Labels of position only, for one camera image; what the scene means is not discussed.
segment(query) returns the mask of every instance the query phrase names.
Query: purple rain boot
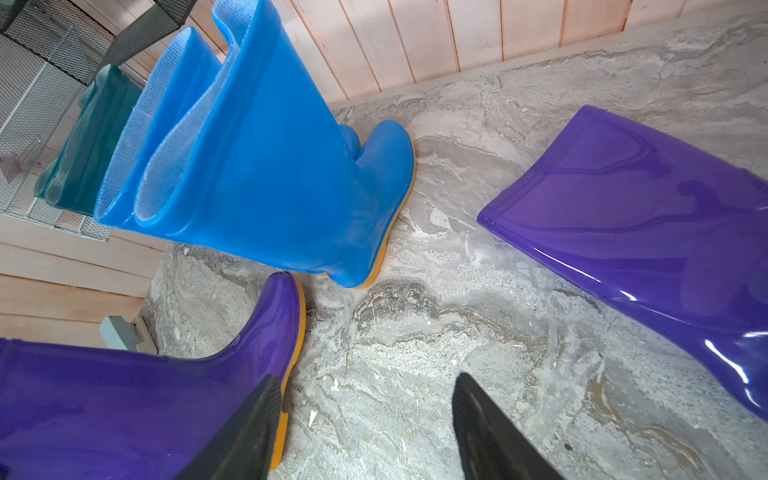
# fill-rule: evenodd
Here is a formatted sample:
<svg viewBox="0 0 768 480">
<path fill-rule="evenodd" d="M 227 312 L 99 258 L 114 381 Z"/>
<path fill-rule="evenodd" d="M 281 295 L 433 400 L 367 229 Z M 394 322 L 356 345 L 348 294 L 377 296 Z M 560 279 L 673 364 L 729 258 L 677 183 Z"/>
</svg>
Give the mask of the purple rain boot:
<svg viewBox="0 0 768 480">
<path fill-rule="evenodd" d="M 173 478 L 257 389 L 285 393 L 304 340 L 301 283 L 265 282 L 240 334 L 215 355 L 177 359 L 0 339 L 0 472 L 8 478 Z M 288 415 L 280 413 L 271 469 Z"/>
<path fill-rule="evenodd" d="M 478 223 L 675 342 L 768 421 L 768 183 L 583 107 Z"/>
</svg>

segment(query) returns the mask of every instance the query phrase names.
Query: floor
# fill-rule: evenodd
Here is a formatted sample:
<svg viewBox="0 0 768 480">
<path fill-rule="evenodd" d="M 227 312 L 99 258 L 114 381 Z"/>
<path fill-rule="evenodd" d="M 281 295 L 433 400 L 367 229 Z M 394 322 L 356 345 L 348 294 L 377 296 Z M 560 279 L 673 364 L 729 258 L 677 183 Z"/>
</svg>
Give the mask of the floor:
<svg viewBox="0 0 768 480">
<path fill-rule="evenodd" d="M 583 104 L 768 178 L 767 61 L 763 13 L 338 111 L 363 139 L 403 123 L 418 174 L 372 287 L 301 276 L 306 342 L 271 478 L 463 478 L 450 400 L 466 371 L 567 480 L 765 479 L 768 424 L 675 345 L 475 218 Z M 160 351 L 224 347 L 272 271 L 169 247 L 144 308 Z"/>
</svg>

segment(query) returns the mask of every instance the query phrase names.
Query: wire rack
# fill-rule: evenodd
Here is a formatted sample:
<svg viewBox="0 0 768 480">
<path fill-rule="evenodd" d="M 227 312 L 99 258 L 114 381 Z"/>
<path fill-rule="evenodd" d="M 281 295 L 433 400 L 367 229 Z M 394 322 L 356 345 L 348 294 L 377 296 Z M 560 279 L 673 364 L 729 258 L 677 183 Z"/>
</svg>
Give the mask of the wire rack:
<svg viewBox="0 0 768 480">
<path fill-rule="evenodd" d="M 110 227 L 36 198 L 35 183 L 64 148 L 74 100 L 98 70 L 177 30 L 195 1 L 155 0 L 115 37 L 70 0 L 0 0 L 0 214 L 109 238 Z"/>
<path fill-rule="evenodd" d="M 80 113 L 83 85 L 20 45 L 0 37 L 0 214 L 107 240 L 111 228 L 35 197 L 39 174 L 64 147 Z"/>
</svg>

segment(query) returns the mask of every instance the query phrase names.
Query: mesh basket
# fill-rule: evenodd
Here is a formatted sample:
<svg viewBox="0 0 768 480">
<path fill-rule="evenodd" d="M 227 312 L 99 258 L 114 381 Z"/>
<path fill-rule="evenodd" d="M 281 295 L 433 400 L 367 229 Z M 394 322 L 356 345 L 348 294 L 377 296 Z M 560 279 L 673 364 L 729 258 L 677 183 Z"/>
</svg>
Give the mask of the mesh basket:
<svg viewBox="0 0 768 480">
<path fill-rule="evenodd" d="M 27 0 L 2 33 L 82 84 L 114 40 L 69 0 Z"/>
</svg>

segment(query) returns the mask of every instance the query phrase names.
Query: wood paneling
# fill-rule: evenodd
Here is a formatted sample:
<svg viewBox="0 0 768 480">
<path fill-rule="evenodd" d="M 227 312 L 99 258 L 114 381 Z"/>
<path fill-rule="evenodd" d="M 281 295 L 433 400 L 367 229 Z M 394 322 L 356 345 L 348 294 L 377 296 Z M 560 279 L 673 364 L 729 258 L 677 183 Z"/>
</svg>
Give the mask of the wood paneling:
<svg viewBox="0 0 768 480">
<path fill-rule="evenodd" d="M 227 54 L 230 52 L 230 46 L 227 40 L 224 39 L 224 35 L 219 31 L 216 22 L 214 22 L 214 17 L 210 13 L 213 6 L 214 4 L 211 0 L 197 0 L 197 3 L 192 7 L 190 17 L 208 35 L 211 41 L 219 47 L 219 50 Z"/>
<path fill-rule="evenodd" d="M 698 12 L 699 10 L 719 7 L 736 1 L 737 0 L 686 0 L 681 15 L 688 15 L 689 13 Z"/>
<path fill-rule="evenodd" d="M 117 34 L 152 0 L 72 0 Z M 293 46 L 328 102 L 388 90 L 569 45 L 736 0 L 273 0 Z M 211 8 L 187 25 L 223 61 Z M 126 62 L 147 78 L 175 34 Z"/>
<path fill-rule="evenodd" d="M 387 0 L 341 0 L 381 89 L 413 83 Z"/>
<path fill-rule="evenodd" d="M 624 28 L 629 0 L 568 0 L 562 44 L 610 35 Z"/>
<path fill-rule="evenodd" d="M 625 28 L 675 18 L 680 15 L 685 0 L 634 0 Z"/>
<path fill-rule="evenodd" d="M 448 8 L 459 70 L 502 60 L 502 9 L 499 0 L 448 0 Z"/>
<path fill-rule="evenodd" d="M 306 29 L 304 22 L 296 13 L 290 0 L 273 0 L 273 4 L 283 20 L 283 27 L 293 43 L 293 47 L 304 62 L 306 70 L 320 90 L 320 94 L 327 102 L 346 100 L 344 91 L 333 75 L 326 59 L 317 48 L 310 31 Z"/>
<path fill-rule="evenodd" d="M 0 243 L 0 273 L 61 285 L 144 297 L 152 279 Z"/>
<path fill-rule="evenodd" d="M 107 344 L 101 338 L 98 327 L 98 323 L 0 313 L 0 336 L 28 342 L 60 343 L 105 349 Z"/>
<path fill-rule="evenodd" d="M 445 0 L 389 0 L 416 81 L 458 71 Z"/>
<path fill-rule="evenodd" d="M 502 0 L 504 59 L 560 45 L 565 0 Z"/>
<path fill-rule="evenodd" d="M 89 240 L 52 228 L 0 215 L 0 243 L 101 265 L 151 279 L 163 253 L 121 238 Z"/>
<path fill-rule="evenodd" d="M 348 98 L 380 91 L 355 32 L 338 1 L 293 0 L 293 5 Z"/>
<path fill-rule="evenodd" d="M 123 240 L 128 240 L 129 242 L 138 243 L 139 245 L 153 248 L 159 252 L 164 252 L 165 247 L 167 247 L 170 243 L 168 240 L 163 240 L 157 237 L 150 237 L 148 235 L 142 235 L 141 233 L 129 232 L 127 230 L 120 230 L 119 228 L 112 230 L 111 238 L 121 238 Z"/>
<path fill-rule="evenodd" d="M 107 315 L 133 319 L 144 299 L 0 275 L 0 313 L 100 323 Z"/>
</svg>

